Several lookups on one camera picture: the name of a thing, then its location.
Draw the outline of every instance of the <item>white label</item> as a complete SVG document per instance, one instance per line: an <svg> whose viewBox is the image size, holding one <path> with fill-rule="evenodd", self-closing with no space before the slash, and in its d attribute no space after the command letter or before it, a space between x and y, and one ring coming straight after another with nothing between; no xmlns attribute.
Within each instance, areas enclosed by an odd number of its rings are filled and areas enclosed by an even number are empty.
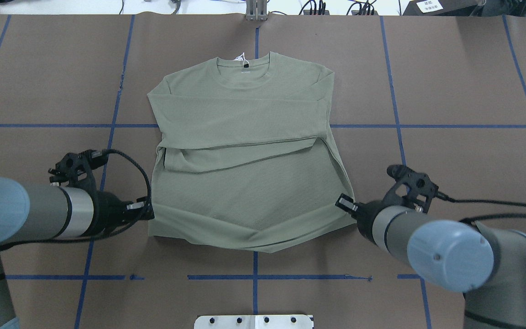
<svg viewBox="0 0 526 329"><path fill-rule="evenodd" d="M438 0L427 0L418 2L417 6L422 13L440 11L444 9Z"/></svg>
<svg viewBox="0 0 526 329"><path fill-rule="evenodd" d="M245 53L238 55L234 60L245 60Z"/></svg>

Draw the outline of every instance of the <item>white floor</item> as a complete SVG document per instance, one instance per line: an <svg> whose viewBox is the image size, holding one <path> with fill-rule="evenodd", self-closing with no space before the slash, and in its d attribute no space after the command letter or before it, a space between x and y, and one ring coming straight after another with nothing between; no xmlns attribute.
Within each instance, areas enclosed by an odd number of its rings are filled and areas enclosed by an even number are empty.
<svg viewBox="0 0 526 329"><path fill-rule="evenodd" d="M171 13L175 6L170 0L124 0L123 13ZM409 0L401 0L405 10ZM297 15L305 0L269 0L268 11L281 11ZM327 0L330 15L345 15L352 4L350 0ZM399 15L397 0L377 0L374 7L379 15ZM117 14L121 0L13 0L0 4L0 14ZM242 0L182 0L181 14L244 13Z"/></svg>

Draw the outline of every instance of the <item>black cable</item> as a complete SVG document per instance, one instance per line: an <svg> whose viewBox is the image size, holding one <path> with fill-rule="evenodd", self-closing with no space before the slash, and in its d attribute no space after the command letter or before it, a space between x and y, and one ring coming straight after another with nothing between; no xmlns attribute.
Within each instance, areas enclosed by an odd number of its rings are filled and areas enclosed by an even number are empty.
<svg viewBox="0 0 526 329"><path fill-rule="evenodd" d="M303 6L301 6L301 10L300 12L298 13L298 15L301 15L301 13L303 13L303 9L305 8L305 6L307 6L307 4L310 4L310 14L312 13L312 8L311 8L311 4L314 4L314 7L316 6L316 0L307 0L307 2L305 2L305 4L303 4Z"/></svg>
<svg viewBox="0 0 526 329"><path fill-rule="evenodd" d="M490 203L490 204L504 204L505 206L526 208L525 202L510 202L510 201L485 200L485 199L455 199L455 198L451 198L450 196L442 192L438 192L436 197L438 197L440 200L451 202L451 203Z"/></svg>
<svg viewBox="0 0 526 329"><path fill-rule="evenodd" d="M133 219L130 223L128 223L127 225L125 225L124 227L122 227L121 229L119 230L116 230L116 231L113 231L111 233L99 233L98 235L94 235L92 237L85 237L85 238L77 238L77 239L69 239L69 240L31 240L31 241L17 241L17 242L11 242L9 244L5 244L5 245L1 245L0 246L0 251L3 251L3 250L7 250L9 248L12 248L13 246L17 246L17 245L23 245L23 244L31 244L31 243L42 243L42 244L75 244L75 243L79 243L79 242L91 242L91 241L98 241L98 240L103 240L103 239L106 239L106 238L110 238L110 237L114 237L115 235L117 234L120 234L120 233L123 233L125 231L127 231L130 227L132 227L135 223L137 223L138 221L140 221L140 219L142 218L142 216L144 214L146 214L146 212L148 211L149 209L149 206L150 204L152 203L152 187L150 186L150 180L146 174L146 172L143 170L143 168L135 161L133 160L133 158L131 158L130 156L128 156L127 154L124 154L123 152L119 151L119 150L114 150L114 149L108 149L108 150L103 150L103 154L118 154L120 156L122 156L123 158L125 158L127 161L131 162L133 164L133 166L135 166L143 175L143 179L146 183L146 189L147 189L147 196L146 196L146 200L143 204L143 207L141 208L141 210L139 211L139 213L137 214L137 216L135 217L135 219Z"/></svg>
<svg viewBox="0 0 526 329"><path fill-rule="evenodd" d="M360 11L363 8L363 3L362 2L355 1L355 2L352 3L352 5L350 5L350 7L348 7L348 11L346 12L347 16L350 13L350 10L352 9L352 7L354 7L355 5L359 5L358 11Z"/></svg>
<svg viewBox="0 0 526 329"><path fill-rule="evenodd" d="M365 2L363 8L357 12L357 15L365 15L365 12L367 12L367 10L369 10L369 6L370 6L370 5L371 5L371 4L369 4L368 1Z"/></svg>
<svg viewBox="0 0 526 329"><path fill-rule="evenodd" d="M371 2L371 9L370 9L370 12L369 12L369 15L374 15L374 3L376 2L376 0L374 0L373 2Z"/></svg>
<svg viewBox="0 0 526 329"><path fill-rule="evenodd" d="M526 219L526 214L506 212L503 214L490 214L490 215L466 217L462 219L460 223L466 223L466 224L472 225L472 223L475 221L486 221L488 219L505 219L505 218L525 218Z"/></svg>
<svg viewBox="0 0 526 329"><path fill-rule="evenodd" d="M171 15L176 15L178 11L180 10L180 6L182 5L182 0L172 0L174 4L176 4L176 9L174 9L174 12L171 13Z"/></svg>

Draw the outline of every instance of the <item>shirt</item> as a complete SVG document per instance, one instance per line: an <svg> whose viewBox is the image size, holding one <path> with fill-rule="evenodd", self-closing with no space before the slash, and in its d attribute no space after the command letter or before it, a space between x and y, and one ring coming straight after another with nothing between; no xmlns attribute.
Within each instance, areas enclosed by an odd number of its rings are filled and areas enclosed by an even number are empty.
<svg viewBox="0 0 526 329"><path fill-rule="evenodd" d="M149 234L275 252L355 223L334 206L352 187L332 137L334 73L269 53L213 58L149 94L163 134Z"/></svg>

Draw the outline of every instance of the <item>paper sign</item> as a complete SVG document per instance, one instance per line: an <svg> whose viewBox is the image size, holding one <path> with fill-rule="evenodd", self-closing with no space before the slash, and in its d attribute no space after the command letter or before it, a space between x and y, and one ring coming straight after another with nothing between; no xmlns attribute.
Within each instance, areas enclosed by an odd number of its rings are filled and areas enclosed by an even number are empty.
<svg viewBox="0 0 526 329"><path fill-rule="evenodd" d="M440 11L444 9L438 0L426 0L418 2L417 6L422 13Z"/></svg>

